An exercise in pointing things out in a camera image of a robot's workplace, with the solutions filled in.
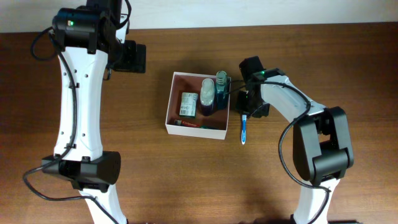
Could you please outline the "toothpaste tube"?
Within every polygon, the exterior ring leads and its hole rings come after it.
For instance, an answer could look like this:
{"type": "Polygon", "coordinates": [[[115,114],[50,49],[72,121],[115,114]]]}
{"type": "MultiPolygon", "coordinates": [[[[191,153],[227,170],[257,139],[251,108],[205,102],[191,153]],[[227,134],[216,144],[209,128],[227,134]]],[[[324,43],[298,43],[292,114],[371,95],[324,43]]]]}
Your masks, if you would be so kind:
{"type": "Polygon", "coordinates": [[[194,123],[190,123],[188,121],[183,121],[183,120],[180,120],[180,119],[176,119],[174,121],[174,125],[176,125],[176,126],[184,126],[184,127],[189,127],[189,128],[201,128],[201,129],[215,129],[215,130],[217,130],[217,128],[214,128],[214,127],[211,127],[211,126],[194,124],[194,123]]]}

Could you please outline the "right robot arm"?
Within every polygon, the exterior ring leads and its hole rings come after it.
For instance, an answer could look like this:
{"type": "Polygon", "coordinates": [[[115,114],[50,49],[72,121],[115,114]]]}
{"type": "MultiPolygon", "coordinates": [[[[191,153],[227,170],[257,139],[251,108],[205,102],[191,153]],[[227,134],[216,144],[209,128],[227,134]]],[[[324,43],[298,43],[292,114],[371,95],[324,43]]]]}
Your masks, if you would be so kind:
{"type": "Polygon", "coordinates": [[[333,192],[354,164],[345,111],[312,100],[281,69],[264,68],[257,56],[245,58],[239,69],[244,81],[236,105],[241,121],[268,116],[270,107],[288,121],[278,155],[287,175],[301,186],[290,221],[328,223],[333,192]]]}

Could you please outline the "teal mouthwash bottle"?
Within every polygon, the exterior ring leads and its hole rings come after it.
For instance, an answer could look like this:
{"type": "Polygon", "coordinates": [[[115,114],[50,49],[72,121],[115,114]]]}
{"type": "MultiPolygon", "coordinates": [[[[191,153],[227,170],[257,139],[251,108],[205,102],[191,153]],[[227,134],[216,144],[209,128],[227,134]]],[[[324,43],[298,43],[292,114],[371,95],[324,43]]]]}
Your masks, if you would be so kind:
{"type": "Polygon", "coordinates": [[[223,110],[228,104],[230,78],[227,73],[220,70],[216,73],[216,105],[218,110],[223,110]]]}

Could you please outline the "white cardboard box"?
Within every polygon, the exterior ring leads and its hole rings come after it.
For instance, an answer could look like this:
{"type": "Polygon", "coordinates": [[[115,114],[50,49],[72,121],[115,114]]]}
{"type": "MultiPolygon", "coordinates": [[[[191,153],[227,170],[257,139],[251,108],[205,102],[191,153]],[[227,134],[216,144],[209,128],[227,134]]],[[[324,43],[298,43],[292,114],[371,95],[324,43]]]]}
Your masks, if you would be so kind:
{"type": "Polygon", "coordinates": [[[170,88],[169,103],[165,119],[165,127],[169,134],[191,136],[198,138],[210,138],[224,140],[228,130],[229,106],[223,110],[215,110],[209,116],[203,116],[200,111],[200,104],[197,103],[197,112],[195,118],[179,116],[180,104],[183,92],[199,94],[202,81],[206,78],[216,80],[214,75],[203,75],[196,73],[174,72],[170,88]],[[215,129],[189,128],[174,125],[174,121],[180,119],[190,123],[211,126],[215,129]]]}

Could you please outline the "blue white toothbrush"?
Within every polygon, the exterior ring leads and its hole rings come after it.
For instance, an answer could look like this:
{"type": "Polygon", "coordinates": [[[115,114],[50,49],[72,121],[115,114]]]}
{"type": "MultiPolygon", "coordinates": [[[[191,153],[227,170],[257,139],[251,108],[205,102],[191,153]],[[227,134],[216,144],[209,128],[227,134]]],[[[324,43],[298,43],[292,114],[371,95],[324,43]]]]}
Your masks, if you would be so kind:
{"type": "Polygon", "coordinates": [[[247,115],[243,114],[241,116],[241,144],[245,145],[246,143],[246,123],[247,123],[247,115]]]}

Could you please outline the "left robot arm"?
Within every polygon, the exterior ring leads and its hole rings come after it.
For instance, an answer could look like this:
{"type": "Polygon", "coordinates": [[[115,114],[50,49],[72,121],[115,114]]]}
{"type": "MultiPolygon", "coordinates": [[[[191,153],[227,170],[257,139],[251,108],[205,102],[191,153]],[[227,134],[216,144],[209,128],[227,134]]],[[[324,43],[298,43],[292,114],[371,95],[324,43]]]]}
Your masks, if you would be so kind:
{"type": "Polygon", "coordinates": [[[144,73],[146,47],[127,40],[128,1],[63,8],[49,29],[62,73],[60,128],[43,172],[67,180],[95,223],[126,223],[116,191],[121,156],[101,143],[101,88],[112,72],[144,73]]]}

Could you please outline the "clear pump soap bottle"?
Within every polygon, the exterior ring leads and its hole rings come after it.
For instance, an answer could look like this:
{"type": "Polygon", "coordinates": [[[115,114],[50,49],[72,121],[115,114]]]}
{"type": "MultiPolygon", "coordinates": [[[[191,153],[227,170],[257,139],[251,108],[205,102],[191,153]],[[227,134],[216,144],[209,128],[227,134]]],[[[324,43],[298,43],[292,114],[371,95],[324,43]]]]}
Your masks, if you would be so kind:
{"type": "Polygon", "coordinates": [[[206,78],[202,81],[200,90],[200,108],[203,116],[213,113],[215,106],[215,84],[213,79],[206,78]]]}

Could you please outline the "green white soap box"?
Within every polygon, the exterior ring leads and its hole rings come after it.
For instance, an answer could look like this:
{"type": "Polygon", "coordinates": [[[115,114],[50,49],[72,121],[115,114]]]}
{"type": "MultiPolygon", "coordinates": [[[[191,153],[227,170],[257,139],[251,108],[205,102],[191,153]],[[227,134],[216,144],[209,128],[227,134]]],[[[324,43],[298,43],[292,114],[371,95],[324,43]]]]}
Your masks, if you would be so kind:
{"type": "Polygon", "coordinates": [[[180,104],[179,116],[195,118],[197,112],[197,93],[183,92],[180,104]]]}

